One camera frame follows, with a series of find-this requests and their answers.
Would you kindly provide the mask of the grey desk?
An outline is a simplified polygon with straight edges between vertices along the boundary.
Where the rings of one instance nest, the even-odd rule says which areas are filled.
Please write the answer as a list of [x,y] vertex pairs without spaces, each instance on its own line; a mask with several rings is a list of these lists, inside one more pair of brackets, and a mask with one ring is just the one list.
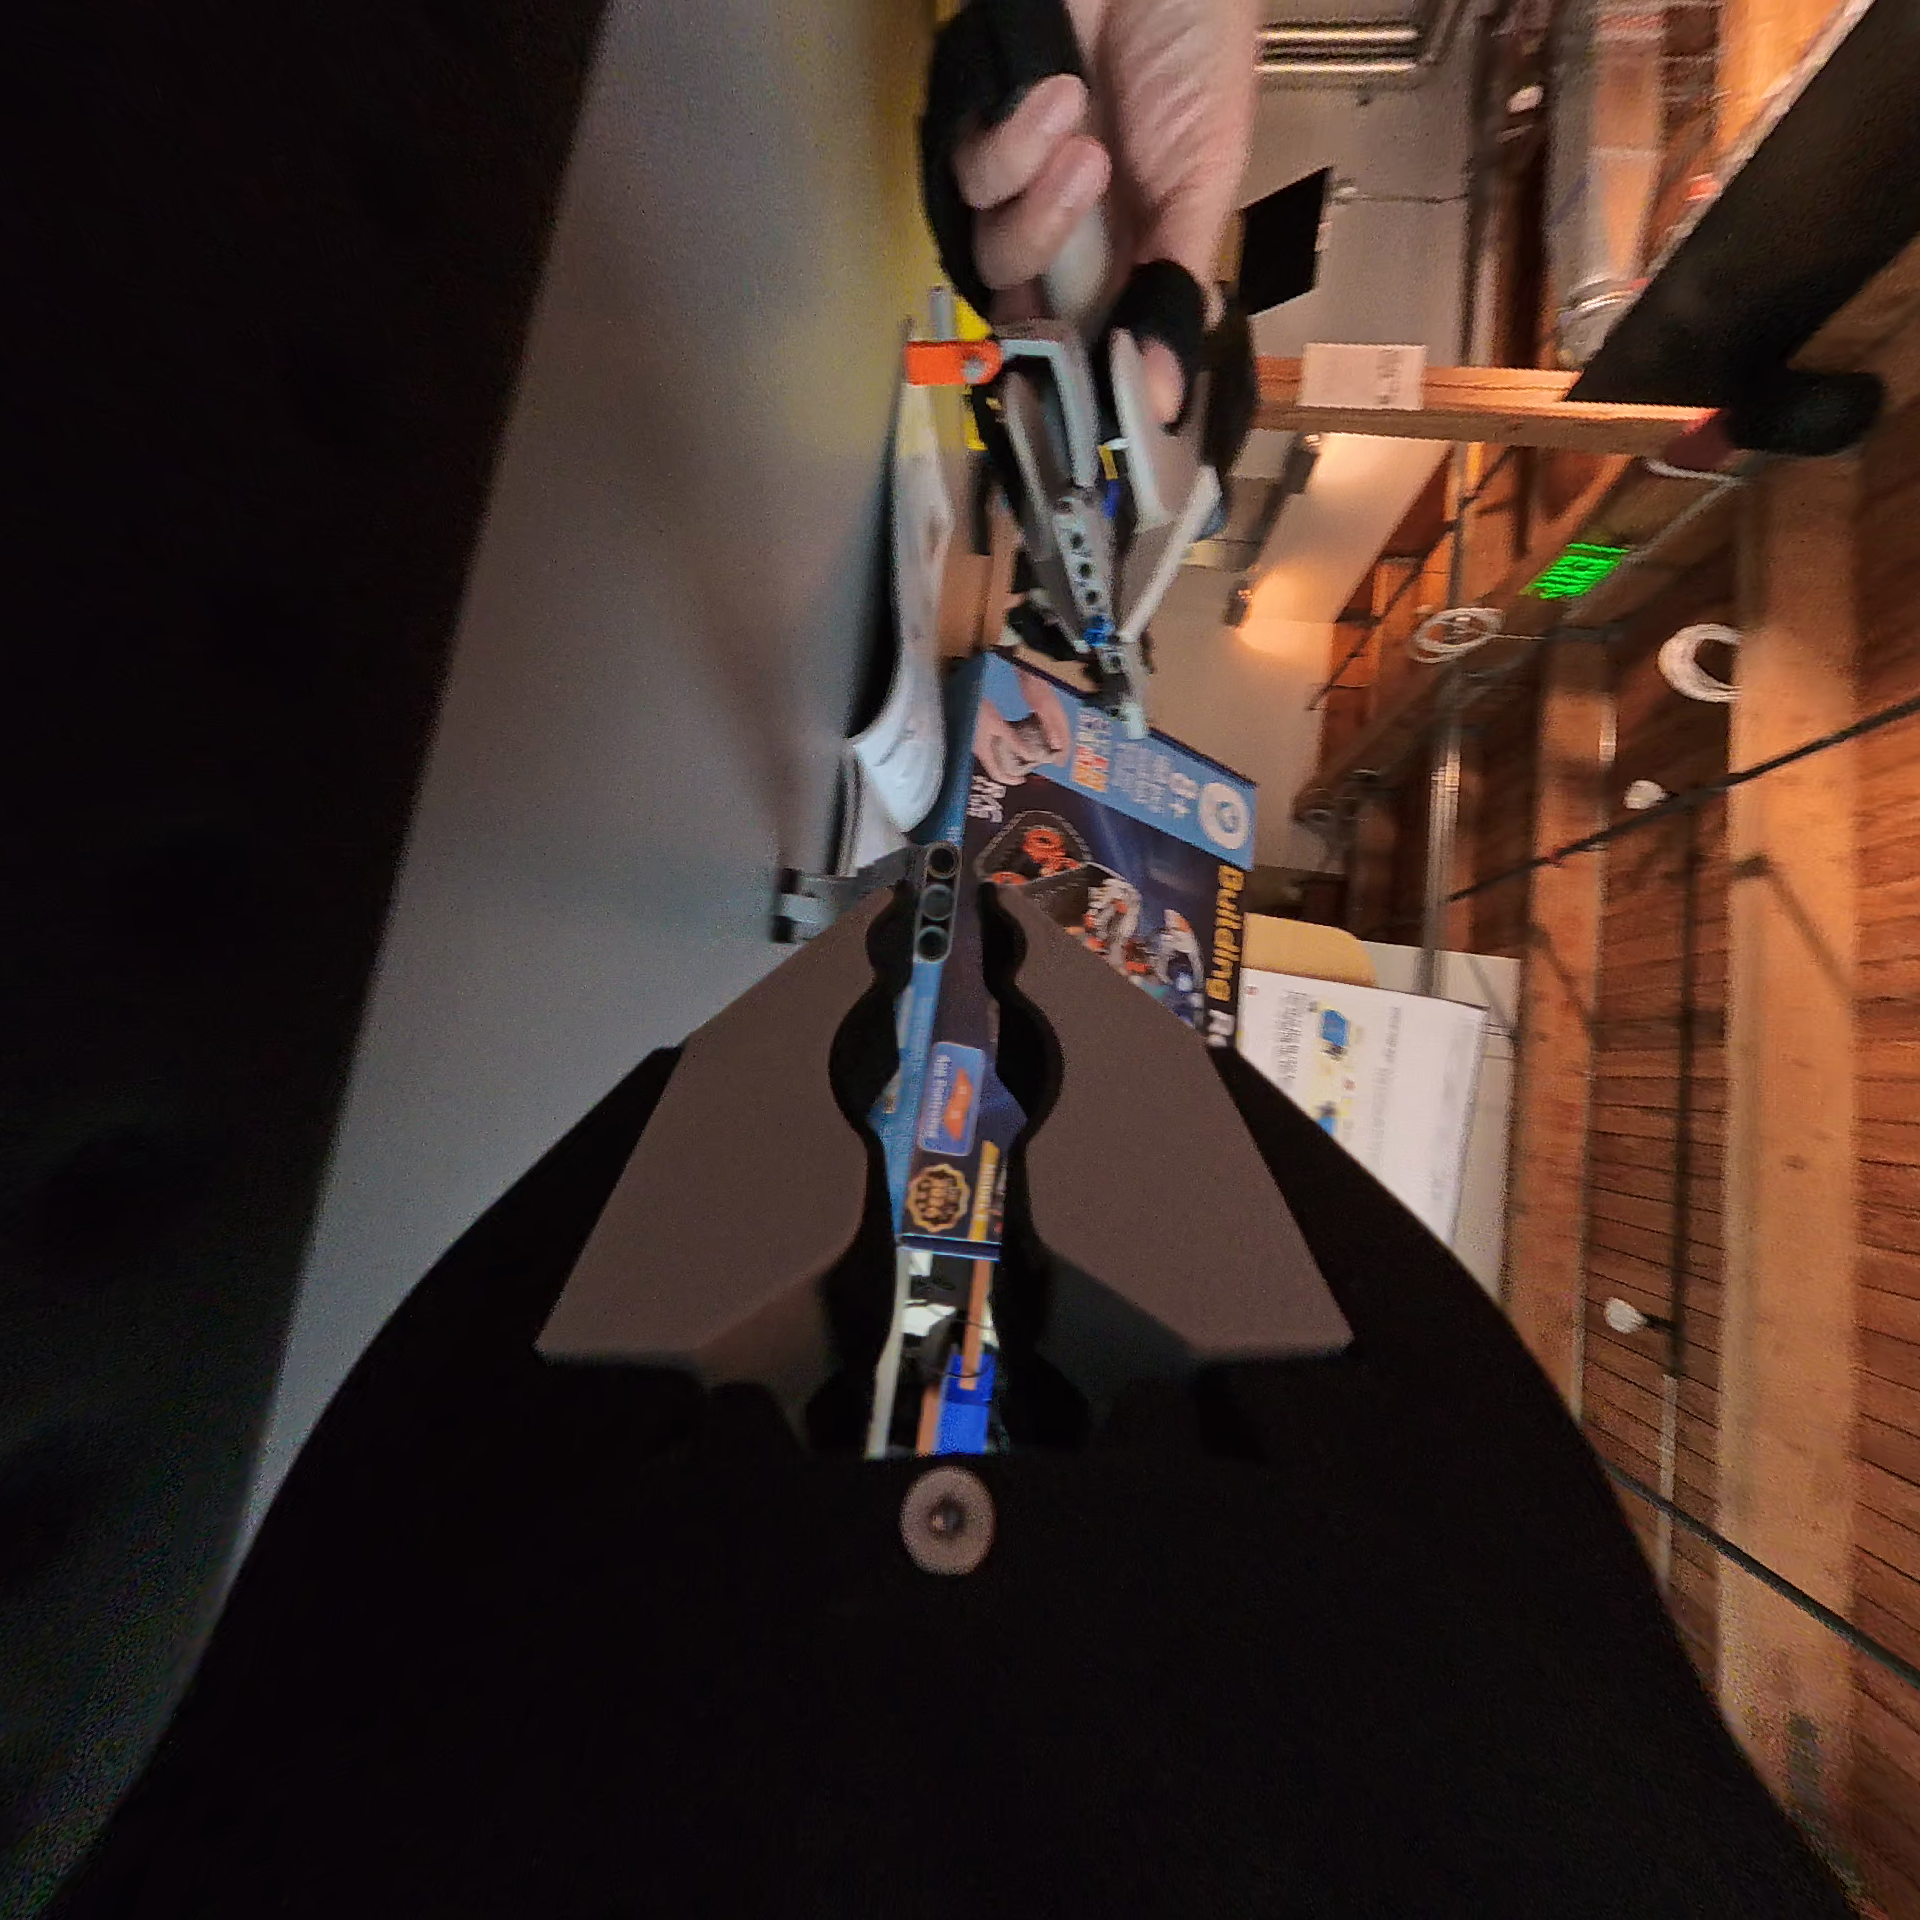
[[877,622],[935,4],[610,4],[244,1530],[454,1238],[774,962]]

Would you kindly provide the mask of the white label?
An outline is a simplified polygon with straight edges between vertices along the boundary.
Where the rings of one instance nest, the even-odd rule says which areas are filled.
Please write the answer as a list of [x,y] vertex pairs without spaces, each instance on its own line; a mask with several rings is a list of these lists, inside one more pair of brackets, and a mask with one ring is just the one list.
[[1418,414],[1424,375],[1421,343],[1310,343],[1299,404],[1325,414]]

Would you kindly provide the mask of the wooden shelf beam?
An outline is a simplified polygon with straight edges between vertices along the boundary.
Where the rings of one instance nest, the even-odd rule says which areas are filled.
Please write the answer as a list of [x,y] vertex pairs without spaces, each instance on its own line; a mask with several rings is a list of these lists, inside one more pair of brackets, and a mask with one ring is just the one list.
[[1456,442],[1496,449],[1659,458],[1719,418],[1714,407],[1575,399],[1578,380],[1548,367],[1436,367],[1418,414],[1312,412],[1299,404],[1302,356],[1259,355],[1255,426],[1300,437]]

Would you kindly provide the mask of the person's left hand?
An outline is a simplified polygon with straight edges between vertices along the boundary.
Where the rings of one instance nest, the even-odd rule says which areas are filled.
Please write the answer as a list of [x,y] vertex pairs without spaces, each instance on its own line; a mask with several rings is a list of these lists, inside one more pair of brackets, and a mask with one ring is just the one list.
[[1051,270],[1084,218],[1111,204],[1132,263],[1192,277],[1215,319],[1215,252],[1237,205],[1258,109],[1259,4],[1008,4],[1045,46],[1071,25],[1068,63],[1018,79],[989,4],[935,38],[922,117],[928,226],[949,284],[987,314]]

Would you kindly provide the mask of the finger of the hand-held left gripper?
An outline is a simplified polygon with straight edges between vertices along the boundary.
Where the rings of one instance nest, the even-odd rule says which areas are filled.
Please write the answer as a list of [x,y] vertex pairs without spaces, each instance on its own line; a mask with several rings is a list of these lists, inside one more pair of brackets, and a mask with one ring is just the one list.
[[1138,343],[1119,346],[1119,437],[1127,455],[1127,485],[1133,525],[1160,530],[1186,525],[1205,530],[1215,514],[1215,468],[1205,459],[1199,426],[1171,427],[1147,388]]
[[1158,525],[1138,525],[1119,563],[1112,650],[1119,670],[1147,670],[1144,634],[1188,551],[1212,538],[1220,482],[1195,475],[1182,507]]

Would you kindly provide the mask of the black board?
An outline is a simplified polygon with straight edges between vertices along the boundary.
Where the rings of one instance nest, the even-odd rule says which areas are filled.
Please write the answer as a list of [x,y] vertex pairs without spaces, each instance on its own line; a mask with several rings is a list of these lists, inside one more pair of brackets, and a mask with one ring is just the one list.
[[1917,4],[1844,4],[1808,59],[1573,403],[1710,412],[1734,449],[1788,459],[1844,452],[1876,422],[1876,375],[1791,358],[1916,238]]

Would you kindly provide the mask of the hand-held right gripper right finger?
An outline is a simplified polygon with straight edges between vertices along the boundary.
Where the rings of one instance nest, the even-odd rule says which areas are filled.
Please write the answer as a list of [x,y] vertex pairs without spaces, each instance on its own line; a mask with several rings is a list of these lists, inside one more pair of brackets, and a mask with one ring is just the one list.
[[1011,1361],[1078,1396],[1352,1330],[1212,1049],[1018,886],[979,893],[1011,1147],[995,1310]]

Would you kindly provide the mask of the grey toy connector piece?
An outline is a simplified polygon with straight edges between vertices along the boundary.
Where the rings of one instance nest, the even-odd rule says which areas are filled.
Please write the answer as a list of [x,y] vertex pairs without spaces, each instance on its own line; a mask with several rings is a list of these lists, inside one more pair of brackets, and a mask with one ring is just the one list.
[[858,902],[875,893],[892,893],[917,865],[914,849],[887,852],[853,873],[779,870],[771,940],[774,943],[807,943],[827,926],[840,922]]

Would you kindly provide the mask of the large blue toy box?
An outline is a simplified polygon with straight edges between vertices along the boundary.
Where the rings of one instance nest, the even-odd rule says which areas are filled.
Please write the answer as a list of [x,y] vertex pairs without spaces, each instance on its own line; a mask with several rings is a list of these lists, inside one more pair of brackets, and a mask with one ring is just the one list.
[[914,830],[954,842],[954,943],[896,999],[899,1070],[871,1111],[896,1219],[896,1310],[867,1455],[1004,1450],[992,1269],[1024,1115],[997,1071],[1000,1007],[981,967],[979,893],[1029,891],[1058,929],[1213,1049],[1237,1038],[1244,882],[1258,794],[1004,653],[943,684],[943,787]]

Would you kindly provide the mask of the white instruction booklet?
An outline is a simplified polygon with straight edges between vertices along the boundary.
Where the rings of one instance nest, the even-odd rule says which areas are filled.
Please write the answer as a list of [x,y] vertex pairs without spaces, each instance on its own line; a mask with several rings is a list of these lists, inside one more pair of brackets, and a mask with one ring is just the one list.
[[877,627],[843,750],[840,852],[854,869],[899,851],[943,787],[940,612],[954,503],[928,388],[899,388],[887,473]]

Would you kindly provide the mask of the black wall panel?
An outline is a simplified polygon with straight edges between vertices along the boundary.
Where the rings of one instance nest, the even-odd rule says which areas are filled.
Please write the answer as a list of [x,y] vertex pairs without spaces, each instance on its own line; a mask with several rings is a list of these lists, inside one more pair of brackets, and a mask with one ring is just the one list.
[[1318,166],[1238,212],[1237,301],[1250,319],[1315,291],[1332,183],[1334,169]]

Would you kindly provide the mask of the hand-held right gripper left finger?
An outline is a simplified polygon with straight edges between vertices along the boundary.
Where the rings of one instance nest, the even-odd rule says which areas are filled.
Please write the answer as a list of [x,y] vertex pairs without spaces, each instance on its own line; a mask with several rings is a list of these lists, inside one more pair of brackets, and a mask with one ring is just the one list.
[[832,1374],[824,1283],[869,1194],[832,1045],[875,986],[883,884],[698,1027],[538,1335],[551,1362],[637,1364],[804,1404]]

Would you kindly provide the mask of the white cardboard box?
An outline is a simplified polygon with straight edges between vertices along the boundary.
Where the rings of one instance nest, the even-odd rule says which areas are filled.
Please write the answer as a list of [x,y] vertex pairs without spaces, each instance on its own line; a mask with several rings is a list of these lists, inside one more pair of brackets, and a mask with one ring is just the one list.
[[1246,922],[1238,1053],[1493,1293],[1517,1038],[1516,957]]

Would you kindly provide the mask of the grey toy frame assembly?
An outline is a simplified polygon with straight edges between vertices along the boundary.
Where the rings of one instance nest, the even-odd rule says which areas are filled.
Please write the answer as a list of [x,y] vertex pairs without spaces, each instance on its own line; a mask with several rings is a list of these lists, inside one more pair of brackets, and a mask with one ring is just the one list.
[[962,395],[1042,614],[1087,673],[1095,703],[1130,738],[1144,738],[1147,670],[1119,623],[1119,506],[1084,335],[1062,319],[1029,319],[971,338],[908,338],[903,380]]

